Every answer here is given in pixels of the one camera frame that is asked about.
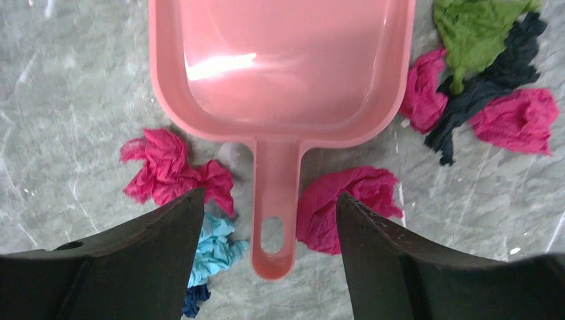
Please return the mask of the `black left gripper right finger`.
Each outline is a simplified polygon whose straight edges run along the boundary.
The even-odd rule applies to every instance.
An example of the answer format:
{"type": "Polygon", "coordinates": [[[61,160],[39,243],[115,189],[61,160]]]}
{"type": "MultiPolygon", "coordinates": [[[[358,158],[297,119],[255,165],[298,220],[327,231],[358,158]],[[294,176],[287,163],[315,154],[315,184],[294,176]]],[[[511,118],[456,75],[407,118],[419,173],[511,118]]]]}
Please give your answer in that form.
{"type": "Polygon", "coordinates": [[[564,255],[502,262],[430,241],[348,193],[336,224],[355,319],[563,319],[564,255]]]}

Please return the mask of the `pink plastic dustpan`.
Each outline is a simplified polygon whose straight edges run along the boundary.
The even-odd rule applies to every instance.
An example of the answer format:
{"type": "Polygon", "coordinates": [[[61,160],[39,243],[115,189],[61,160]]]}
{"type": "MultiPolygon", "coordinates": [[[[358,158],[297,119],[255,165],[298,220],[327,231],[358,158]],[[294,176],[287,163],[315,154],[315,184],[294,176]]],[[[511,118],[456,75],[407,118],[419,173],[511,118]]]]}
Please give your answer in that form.
{"type": "Polygon", "coordinates": [[[171,121],[254,157],[251,264],[295,260],[302,156],[376,137],[406,89],[415,1],[149,1],[151,83],[171,121]]]}

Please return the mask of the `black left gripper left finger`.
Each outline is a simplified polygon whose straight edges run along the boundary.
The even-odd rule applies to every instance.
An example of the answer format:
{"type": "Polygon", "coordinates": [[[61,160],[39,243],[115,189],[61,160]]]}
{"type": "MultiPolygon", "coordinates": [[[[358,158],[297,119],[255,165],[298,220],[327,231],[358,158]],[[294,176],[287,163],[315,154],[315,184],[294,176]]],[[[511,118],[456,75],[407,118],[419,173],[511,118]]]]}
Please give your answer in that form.
{"type": "Polygon", "coordinates": [[[189,191],[48,251],[1,256],[2,319],[180,319],[204,217],[189,191]]]}

